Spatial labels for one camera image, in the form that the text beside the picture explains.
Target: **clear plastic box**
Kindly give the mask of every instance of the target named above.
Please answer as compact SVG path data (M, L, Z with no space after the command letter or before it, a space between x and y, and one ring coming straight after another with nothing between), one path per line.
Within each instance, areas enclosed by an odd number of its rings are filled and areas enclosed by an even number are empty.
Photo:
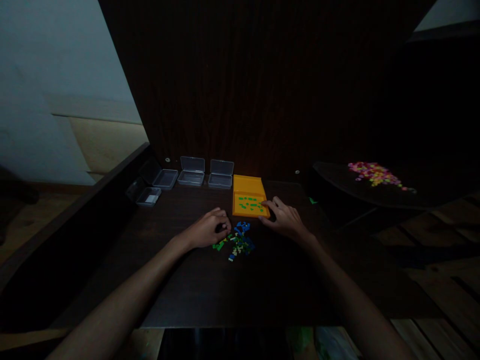
M152 207L157 202L161 193L162 189L158 187L146 187L136 200L136 204L140 206Z
M164 191L171 190L174 187L175 180L177 180L178 176L178 170L162 169L152 185Z
M205 159L180 156L182 172L178 177L180 185L201 186L205 177Z
M146 181L147 184L153 185L161 171L162 167L158 163L157 159L151 156L147 161L145 161L143 166L138 171L138 174L143 180Z
M234 163L232 161L210 160L210 176L208 177L208 187L218 189L232 188L232 174L234 173Z
M178 170L162 169L153 156L143 164L138 173L147 184L160 188L163 191L171 190L179 176Z
M139 206L152 207L157 202L162 190L158 187L148 187L141 177L138 177L128 189L125 195Z

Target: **wooden panel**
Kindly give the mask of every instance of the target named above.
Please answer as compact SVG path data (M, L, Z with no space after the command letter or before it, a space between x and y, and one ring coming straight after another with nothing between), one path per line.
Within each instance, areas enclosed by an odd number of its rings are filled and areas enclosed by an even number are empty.
M416 319L423 333L444 360L476 360L475 353L444 319Z
M443 222L456 225L456 230L473 242L480 242L480 209L460 199L432 211Z
M449 278L421 281L420 285L468 340L480 348L480 304Z
M142 125L70 117L91 172L106 174L148 141Z
M90 175L96 183L98 183L105 176L105 174L99 174L97 172L89 172L88 175Z
M297 181L315 160L373 152L385 62L434 0L99 3L161 162L223 159Z
M26 205L8 224L5 243L0 247L0 264L79 197L72 194L40 193L36 204Z
M47 329L24 333L0 333L0 351L65 337L69 329Z
M459 271L457 275L480 296L480 263L478 265L475 268Z
M465 244L464 239L455 231L442 229L442 222L430 214L417 216L401 226L425 246L448 247Z
M376 236L385 246L415 246L414 242L397 227L389 227L379 232Z
M418 360L441 360L435 352L435 349L430 345L412 320L392 320L391 323Z

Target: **wooden table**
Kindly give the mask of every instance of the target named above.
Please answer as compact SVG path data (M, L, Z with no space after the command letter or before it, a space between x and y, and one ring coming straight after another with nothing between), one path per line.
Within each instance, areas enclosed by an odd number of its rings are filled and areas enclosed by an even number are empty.
M139 149L104 182L19 249L0 269L3 330L26 331L78 324L169 239L200 215L232 210L232 190L175 185L152 208L124 196L151 155ZM298 209L320 235L321 217L296 183L264 181L266 195ZM307 257L291 240L258 219L251 223L256 249L228 261L232 247L188 253L164 281L142 327L338 325L325 290ZM322 236L340 265L388 318L438 317L421 288L397 268L370 237Z

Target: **colorful beads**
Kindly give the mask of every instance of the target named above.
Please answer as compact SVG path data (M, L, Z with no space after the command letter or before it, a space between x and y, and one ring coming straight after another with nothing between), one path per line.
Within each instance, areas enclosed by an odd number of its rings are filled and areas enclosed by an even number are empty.
M355 163L350 162L348 164L350 171L358 173L356 181L361 181L362 179L368 179L371 182L373 187L376 187L379 184L384 185L396 185L401 188L403 191L407 191L408 188L403 186L398 177L393 175L390 170L386 167L380 166L376 162L363 162L358 161Z

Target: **white wall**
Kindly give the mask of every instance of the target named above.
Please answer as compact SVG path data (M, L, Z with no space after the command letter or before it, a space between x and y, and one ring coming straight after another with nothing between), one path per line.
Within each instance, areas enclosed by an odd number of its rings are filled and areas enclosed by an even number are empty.
M0 52L0 165L27 181L92 184L52 114L141 124L97 0L0 1Z
M415 31L480 19L479 0L437 0Z

